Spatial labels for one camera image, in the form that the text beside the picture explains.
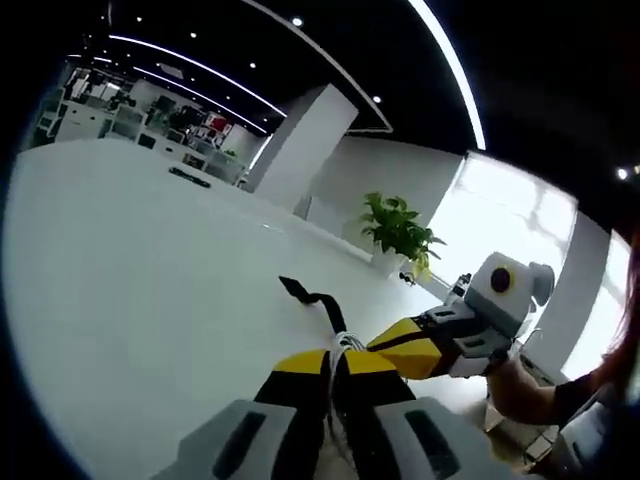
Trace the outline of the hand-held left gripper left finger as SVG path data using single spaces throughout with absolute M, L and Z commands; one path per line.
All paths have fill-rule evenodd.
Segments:
M 329 353 L 278 362 L 251 400 L 229 403 L 178 444 L 156 479 L 311 479 L 328 413 Z

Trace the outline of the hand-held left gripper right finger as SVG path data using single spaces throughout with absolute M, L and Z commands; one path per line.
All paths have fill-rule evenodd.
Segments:
M 335 409 L 361 479 L 498 479 L 489 441 L 439 401 L 417 398 L 377 354 L 347 351 Z

